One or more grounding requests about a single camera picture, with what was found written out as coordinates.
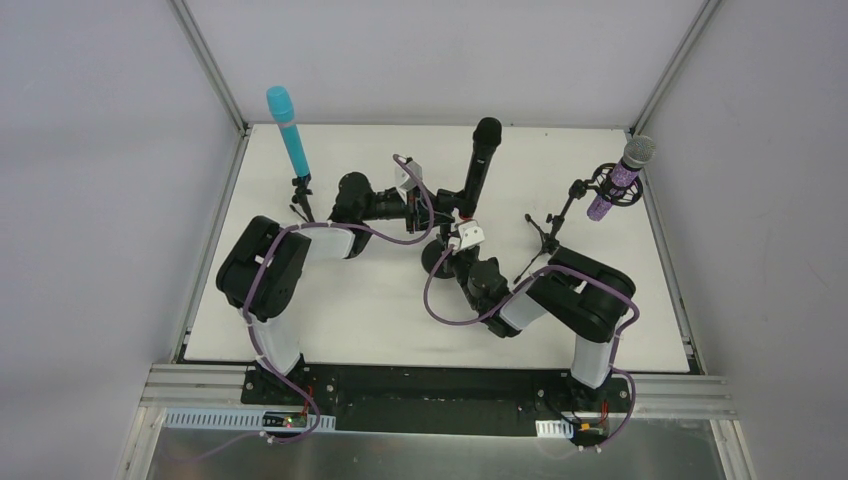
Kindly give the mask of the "black tripod clip stand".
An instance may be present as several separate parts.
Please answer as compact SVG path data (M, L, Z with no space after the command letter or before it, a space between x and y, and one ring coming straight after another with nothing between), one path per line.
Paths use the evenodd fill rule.
M313 194L312 190L309 188L310 182L310 175L298 176L292 179L294 192L289 204L291 211L307 223L315 221L315 217L309 203L309 197Z

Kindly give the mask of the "round base mic stand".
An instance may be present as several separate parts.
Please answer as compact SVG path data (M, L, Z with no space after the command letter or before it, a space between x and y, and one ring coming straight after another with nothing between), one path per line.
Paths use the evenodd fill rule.
M436 266L437 261L441 257L441 255L445 252L444 249L447 246L446 241L448 240L449 235L452 232L453 224L456 223L456 218L452 220L436 220L434 218L434 226L438 228L439 233L435 237L434 240L431 240L422 251L421 254L421 263L426 272L433 271ZM477 261L479 260L480 247L477 247ZM440 267L435 271L434 276L436 278L440 278Z

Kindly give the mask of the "black microphone orange end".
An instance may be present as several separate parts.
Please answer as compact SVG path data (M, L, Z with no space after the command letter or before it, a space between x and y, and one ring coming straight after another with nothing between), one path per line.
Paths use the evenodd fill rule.
M502 141L502 124L494 117L484 117L472 135L472 154L464 186L458 194L457 209L461 218L473 218L494 154Z

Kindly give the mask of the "purple glitter microphone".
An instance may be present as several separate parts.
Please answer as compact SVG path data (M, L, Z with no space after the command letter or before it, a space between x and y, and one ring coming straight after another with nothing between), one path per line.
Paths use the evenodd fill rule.
M601 181L587 217L599 222L613 207L636 204L643 195L640 173L655 154L656 143L651 137L637 135L628 140L621 159Z

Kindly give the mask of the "tripod shock mount stand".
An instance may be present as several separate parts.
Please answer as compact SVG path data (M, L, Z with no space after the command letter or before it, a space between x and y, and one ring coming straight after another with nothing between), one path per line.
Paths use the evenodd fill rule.
M577 179L568 189L568 198L565 201L562 209L557 214L548 214L545 222L550 225L550 230L545 231L539 223L537 223L530 214L524 216L525 221L530 224L539 234L541 246L539 251L531 258L528 265L516 276L515 282L518 282L527 273L533 263L542 255L552 256L561 246L557 236L565 224L566 216L572 205L583 199L589 192L594 192L595 197L598 187L604 176L615 165L613 163L605 163L598 166L592 176L588 179Z

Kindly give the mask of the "blue toy microphone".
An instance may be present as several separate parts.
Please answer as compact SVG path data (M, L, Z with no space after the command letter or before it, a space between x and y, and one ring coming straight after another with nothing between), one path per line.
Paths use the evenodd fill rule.
M266 91L266 101L269 113L279 129L295 176L298 178L310 177L309 163L288 90L283 86L272 86Z

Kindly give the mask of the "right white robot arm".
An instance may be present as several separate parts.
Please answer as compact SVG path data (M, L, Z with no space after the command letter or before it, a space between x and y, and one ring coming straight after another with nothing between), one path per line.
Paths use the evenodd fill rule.
M479 249L458 251L440 241L427 245L422 265L428 273L423 301L436 321L451 326L484 324L500 338L512 338L534 321L550 315L575 334L570 377L597 390L612 373L623 330L640 310L633 301L635 283L606 264L566 247L558 248L546 266L511 287L498 260L483 260ZM432 281L454 279L476 316L448 320L429 301Z

